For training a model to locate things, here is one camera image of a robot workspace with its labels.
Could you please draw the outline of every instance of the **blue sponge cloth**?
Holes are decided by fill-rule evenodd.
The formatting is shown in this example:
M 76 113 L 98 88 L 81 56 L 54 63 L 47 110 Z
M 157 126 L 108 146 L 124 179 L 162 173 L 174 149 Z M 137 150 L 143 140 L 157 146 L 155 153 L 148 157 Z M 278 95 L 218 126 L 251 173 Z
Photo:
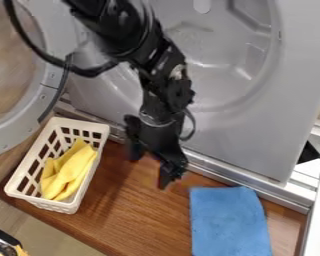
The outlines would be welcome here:
M 266 218 L 253 190 L 193 188 L 190 204 L 193 256 L 272 256 Z

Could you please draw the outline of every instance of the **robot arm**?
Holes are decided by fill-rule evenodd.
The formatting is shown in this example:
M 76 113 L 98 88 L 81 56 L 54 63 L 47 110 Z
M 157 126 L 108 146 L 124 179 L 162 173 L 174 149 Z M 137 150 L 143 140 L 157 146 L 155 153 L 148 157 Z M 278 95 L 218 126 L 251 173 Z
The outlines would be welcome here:
M 5 0 L 6 9 L 21 35 L 22 29 L 12 19 L 12 8 L 7 8 L 9 2 Z M 187 106 L 194 97 L 185 56 L 164 35 L 158 20 L 143 4 L 137 5 L 132 0 L 63 2 L 70 6 L 72 15 L 98 35 L 102 52 L 113 63 L 128 62 L 138 72 L 143 104 L 139 117 L 125 116 L 130 157 L 138 160 L 146 151 L 151 152 L 161 161 L 159 187 L 166 187 L 182 176 L 188 163 L 179 145 L 185 116 L 191 116 Z

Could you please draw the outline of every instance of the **washing machine door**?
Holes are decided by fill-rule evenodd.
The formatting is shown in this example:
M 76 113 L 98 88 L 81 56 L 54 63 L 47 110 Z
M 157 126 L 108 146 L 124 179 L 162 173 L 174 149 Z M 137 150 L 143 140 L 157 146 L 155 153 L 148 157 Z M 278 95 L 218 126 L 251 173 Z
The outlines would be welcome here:
M 183 145 L 287 180 L 320 109 L 320 0 L 211 0 L 203 11 L 194 1 L 150 1 L 197 92 L 197 131 Z M 137 113 L 128 67 L 73 81 L 76 108 L 121 124 Z
M 80 41 L 66 8 L 53 1 L 16 3 L 18 17 L 30 38 L 59 58 L 72 52 Z M 39 128 L 64 86 L 63 73 L 25 46 L 0 1 L 0 153 Z

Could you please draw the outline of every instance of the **white plastic basket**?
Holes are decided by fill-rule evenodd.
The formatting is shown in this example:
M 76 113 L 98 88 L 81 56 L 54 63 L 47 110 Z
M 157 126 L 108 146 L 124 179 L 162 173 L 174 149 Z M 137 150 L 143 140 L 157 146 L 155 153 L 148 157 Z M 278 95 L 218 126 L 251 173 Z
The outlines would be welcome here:
M 23 199 L 41 209 L 67 214 L 75 213 L 101 160 L 109 132 L 109 126 L 105 124 L 59 117 L 51 118 L 6 184 L 4 191 L 11 197 Z M 62 202 L 41 198 L 39 181 L 46 159 L 61 156 L 77 138 L 82 138 L 98 151 L 98 156 L 83 183 L 74 195 Z

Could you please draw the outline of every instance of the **wooden shelf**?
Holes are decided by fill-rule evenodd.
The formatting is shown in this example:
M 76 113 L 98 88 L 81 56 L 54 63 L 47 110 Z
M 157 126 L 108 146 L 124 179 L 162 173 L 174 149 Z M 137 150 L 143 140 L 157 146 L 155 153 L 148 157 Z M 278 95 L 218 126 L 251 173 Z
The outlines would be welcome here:
M 189 189 L 225 185 L 189 172 L 160 191 L 158 167 L 148 156 L 129 162 L 123 145 L 109 141 L 76 214 L 40 210 L 9 198 L 3 192 L 8 177 L 0 185 L 0 198 L 109 256 L 191 255 Z M 274 255 L 298 253 L 306 216 L 265 200 L 262 203 Z

